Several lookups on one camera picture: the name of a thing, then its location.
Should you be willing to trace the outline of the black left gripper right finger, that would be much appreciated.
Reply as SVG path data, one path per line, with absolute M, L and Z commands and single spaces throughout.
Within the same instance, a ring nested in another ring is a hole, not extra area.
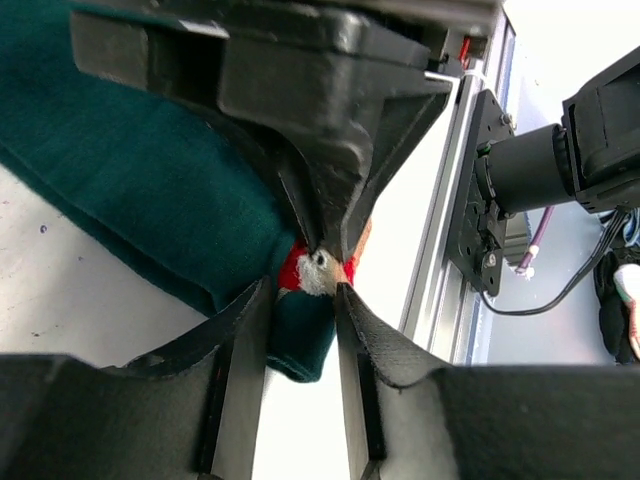
M 639 372 L 453 366 L 335 297 L 354 479 L 635 479 Z

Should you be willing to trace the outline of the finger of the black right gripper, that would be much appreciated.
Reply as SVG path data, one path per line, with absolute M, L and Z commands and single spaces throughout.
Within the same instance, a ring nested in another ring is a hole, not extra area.
M 374 104 L 372 130 L 353 123 L 351 142 L 319 165 L 321 246 L 339 260 L 354 252 L 373 207 L 410 153 L 444 111 L 447 89 Z

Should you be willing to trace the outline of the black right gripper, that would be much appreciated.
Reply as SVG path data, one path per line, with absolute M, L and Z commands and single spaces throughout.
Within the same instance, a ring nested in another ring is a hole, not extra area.
M 485 54 L 491 1 L 75 1 L 77 66 L 199 104 L 312 251 L 323 239 L 287 138 L 422 137 L 445 75 Z

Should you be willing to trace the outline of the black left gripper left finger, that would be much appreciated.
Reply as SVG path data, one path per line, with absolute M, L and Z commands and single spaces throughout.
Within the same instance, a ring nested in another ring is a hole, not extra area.
M 123 367 L 1 358 L 5 479 L 248 479 L 271 284 Z

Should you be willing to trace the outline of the dark green reindeer sock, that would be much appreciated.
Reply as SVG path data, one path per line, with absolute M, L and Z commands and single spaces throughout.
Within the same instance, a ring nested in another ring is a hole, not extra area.
M 335 260 L 310 252 L 222 118 L 80 72 L 64 1 L 1 5 L 1 162 L 137 274 L 213 316 L 269 277 L 268 365 L 320 379 Z

